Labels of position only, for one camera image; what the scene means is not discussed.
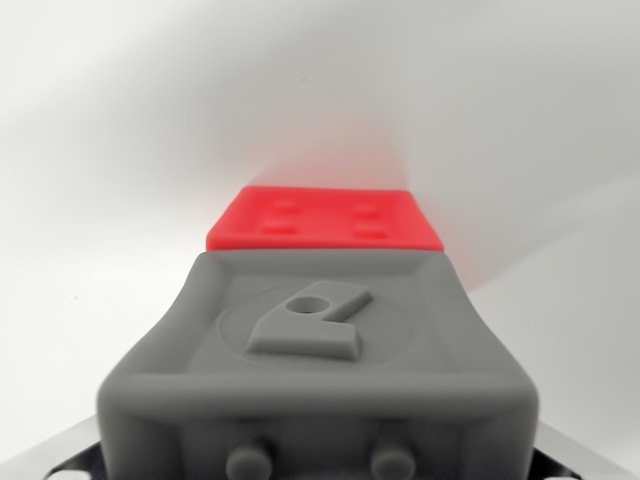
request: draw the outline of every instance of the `white backdrop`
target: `white backdrop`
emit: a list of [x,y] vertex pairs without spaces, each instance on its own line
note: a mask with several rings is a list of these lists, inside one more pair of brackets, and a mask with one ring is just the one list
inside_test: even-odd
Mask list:
[[543,420],[640,475],[640,4],[410,5],[0,1],[0,462],[253,181],[410,188]]

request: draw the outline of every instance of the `red plastic part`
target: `red plastic part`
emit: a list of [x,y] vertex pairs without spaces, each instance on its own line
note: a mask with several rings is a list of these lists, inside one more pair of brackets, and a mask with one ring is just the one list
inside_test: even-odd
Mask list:
[[443,246],[404,190],[245,187],[207,235],[207,250]]

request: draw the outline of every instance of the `gray plastic part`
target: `gray plastic part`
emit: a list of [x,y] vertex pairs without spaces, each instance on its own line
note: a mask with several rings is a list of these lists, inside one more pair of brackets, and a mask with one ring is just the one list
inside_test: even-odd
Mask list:
[[225,471],[229,480],[268,480],[271,456],[260,444],[239,445],[229,453]]
[[357,360],[358,333],[348,320],[371,300],[360,285],[319,281],[264,314],[251,332],[247,350]]
[[[322,297],[304,293],[317,282],[368,292],[334,324],[357,332],[356,358],[247,348],[269,312]],[[448,258],[409,250],[204,253],[98,396],[110,480],[229,478],[256,439],[274,480],[370,478],[380,439],[412,452],[415,479],[523,480],[537,411]]]

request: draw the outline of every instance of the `raised dot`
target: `raised dot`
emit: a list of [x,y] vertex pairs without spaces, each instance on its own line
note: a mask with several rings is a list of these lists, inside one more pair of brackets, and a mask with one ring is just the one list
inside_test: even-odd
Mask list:
[[271,205],[274,210],[280,213],[295,213],[300,209],[300,204],[297,200],[288,198],[275,200]]
[[262,231],[264,233],[275,234],[292,234],[296,233],[296,226],[291,220],[287,219],[270,219],[265,220],[262,224]]
[[356,203],[353,214],[360,218],[376,218],[380,216],[380,209],[373,203]]
[[358,222],[353,229],[353,234],[356,237],[385,238],[387,230],[378,222]]
[[415,471],[416,461],[406,447],[382,446],[371,455],[371,475],[375,480],[410,480]]
[[229,480],[268,480],[271,457],[261,445],[240,445],[227,457],[225,471]]

